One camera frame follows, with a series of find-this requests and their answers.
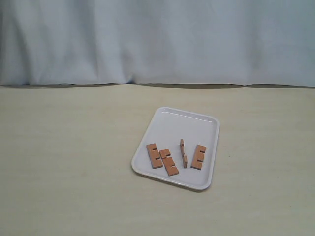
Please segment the wooden notched piece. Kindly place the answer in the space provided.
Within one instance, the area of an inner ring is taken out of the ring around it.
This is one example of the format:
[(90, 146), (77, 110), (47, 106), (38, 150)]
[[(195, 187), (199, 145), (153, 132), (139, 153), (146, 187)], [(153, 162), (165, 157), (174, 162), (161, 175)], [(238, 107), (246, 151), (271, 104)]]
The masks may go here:
[(182, 157), (182, 161), (183, 161), (183, 167), (186, 169), (187, 168), (187, 164), (188, 164), (188, 159), (187, 159), (187, 155), (186, 155), (186, 152), (185, 152), (184, 139), (180, 140), (180, 150), (181, 150), (181, 157)]
[(169, 176), (178, 175), (179, 171), (175, 165), (175, 162), (171, 156), (169, 149), (160, 150), (159, 154), (164, 164), (164, 167), (167, 171), (167, 174)]
[(156, 143), (146, 145), (147, 152), (150, 158), (150, 162), (153, 169), (163, 167), (162, 160), (159, 155), (159, 151), (157, 149)]
[(202, 146), (202, 145), (197, 145), (195, 148), (195, 152), (193, 155), (193, 160), (191, 162), (190, 167), (197, 169), (197, 170), (201, 170), (202, 169), (202, 164), (204, 161), (204, 157), (205, 157), (205, 152), (206, 152), (206, 147)]

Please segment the white plastic tray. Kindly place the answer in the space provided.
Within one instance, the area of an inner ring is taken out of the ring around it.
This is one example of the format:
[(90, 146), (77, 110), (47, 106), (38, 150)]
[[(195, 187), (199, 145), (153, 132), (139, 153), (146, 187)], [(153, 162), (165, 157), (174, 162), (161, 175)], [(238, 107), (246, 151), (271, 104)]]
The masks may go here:
[[(156, 110), (133, 158), (132, 169), (140, 175), (182, 186), (194, 191), (207, 189), (212, 182), (220, 123), (211, 116), (161, 107)], [(184, 139), (188, 159), (183, 167), (180, 140)], [(169, 176), (165, 167), (153, 169), (146, 145), (156, 143), (158, 150), (169, 149), (178, 175)], [(197, 145), (206, 147), (202, 169), (191, 168)]]

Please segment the white cloth backdrop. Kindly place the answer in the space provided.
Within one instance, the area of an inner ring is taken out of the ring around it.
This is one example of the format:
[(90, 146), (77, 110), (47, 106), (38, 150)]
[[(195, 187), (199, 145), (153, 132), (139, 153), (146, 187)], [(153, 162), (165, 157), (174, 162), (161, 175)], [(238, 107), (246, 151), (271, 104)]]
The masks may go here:
[(3, 0), (2, 85), (315, 84), (312, 0)]

